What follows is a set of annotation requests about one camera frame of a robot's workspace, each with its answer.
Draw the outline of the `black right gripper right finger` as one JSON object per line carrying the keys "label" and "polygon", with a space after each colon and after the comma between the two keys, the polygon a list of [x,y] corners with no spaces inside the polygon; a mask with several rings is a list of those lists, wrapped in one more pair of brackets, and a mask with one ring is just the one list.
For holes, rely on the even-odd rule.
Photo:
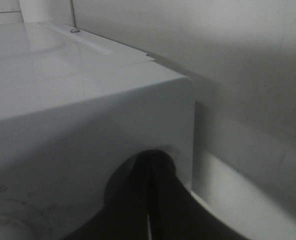
{"label": "black right gripper right finger", "polygon": [[154,240],[233,240],[235,232],[203,208],[183,186],[172,158],[149,150],[151,208]]}

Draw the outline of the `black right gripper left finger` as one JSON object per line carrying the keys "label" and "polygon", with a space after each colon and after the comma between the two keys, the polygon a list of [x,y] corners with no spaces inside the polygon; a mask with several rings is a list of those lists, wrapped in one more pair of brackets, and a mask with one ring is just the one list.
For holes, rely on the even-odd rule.
{"label": "black right gripper left finger", "polygon": [[66,240],[147,240],[149,164],[144,152],[133,156],[132,170],[107,204]]}

